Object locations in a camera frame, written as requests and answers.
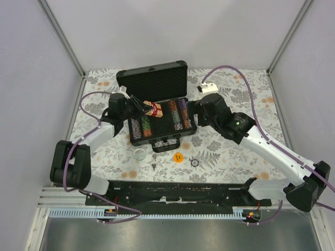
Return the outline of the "clear dealer button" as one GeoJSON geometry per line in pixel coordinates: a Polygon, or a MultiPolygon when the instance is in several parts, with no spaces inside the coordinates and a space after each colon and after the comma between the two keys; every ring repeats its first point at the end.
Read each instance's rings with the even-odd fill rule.
{"type": "Polygon", "coordinates": [[[136,159],[138,161],[144,160],[146,158],[146,156],[147,156],[147,153],[142,148],[135,149],[134,152],[133,152],[134,159],[136,159]]]}

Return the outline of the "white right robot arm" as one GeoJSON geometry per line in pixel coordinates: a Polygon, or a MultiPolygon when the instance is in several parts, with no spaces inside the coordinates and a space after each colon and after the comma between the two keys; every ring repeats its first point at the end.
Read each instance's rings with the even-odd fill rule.
{"type": "Polygon", "coordinates": [[[257,153],[279,170],[285,179],[250,178],[244,183],[240,200],[251,206],[258,200],[287,200],[303,212],[309,212],[326,188],[330,166],[324,161],[314,163],[263,131],[255,117],[232,112],[214,83],[197,86],[202,98],[187,104],[189,114],[197,115],[198,125],[210,126],[223,138],[257,153]]]}

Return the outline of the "black poker set case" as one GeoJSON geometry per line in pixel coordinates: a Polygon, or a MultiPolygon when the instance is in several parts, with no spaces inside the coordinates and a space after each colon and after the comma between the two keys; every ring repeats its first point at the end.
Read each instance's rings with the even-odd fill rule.
{"type": "Polygon", "coordinates": [[[195,134],[197,126],[187,111],[187,70],[187,63],[179,60],[117,72],[117,83],[129,96],[153,106],[141,118],[128,120],[132,145],[151,144],[155,153],[162,153],[195,134]]]}

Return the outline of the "red playing card deck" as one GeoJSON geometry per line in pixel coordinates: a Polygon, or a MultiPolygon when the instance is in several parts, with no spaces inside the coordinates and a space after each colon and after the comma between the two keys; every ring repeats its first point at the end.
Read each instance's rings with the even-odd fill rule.
{"type": "Polygon", "coordinates": [[[147,105],[151,105],[153,107],[153,109],[151,111],[146,112],[145,115],[157,118],[163,117],[163,110],[160,104],[150,101],[144,101],[144,103],[147,105]]]}

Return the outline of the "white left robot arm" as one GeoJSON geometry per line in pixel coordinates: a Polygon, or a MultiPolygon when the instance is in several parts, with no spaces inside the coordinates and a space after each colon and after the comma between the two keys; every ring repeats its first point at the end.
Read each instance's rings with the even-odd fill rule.
{"type": "Polygon", "coordinates": [[[108,106],[100,118],[84,110],[82,104],[79,107],[97,121],[97,126],[74,142],[61,140],[56,144],[50,180],[62,185],[66,192],[77,189],[96,193],[97,199],[107,206],[115,201],[115,192],[108,188],[108,180],[92,174],[91,154],[114,138],[123,128],[124,121],[141,118],[153,107],[123,91],[109,93],[108,106]]]}

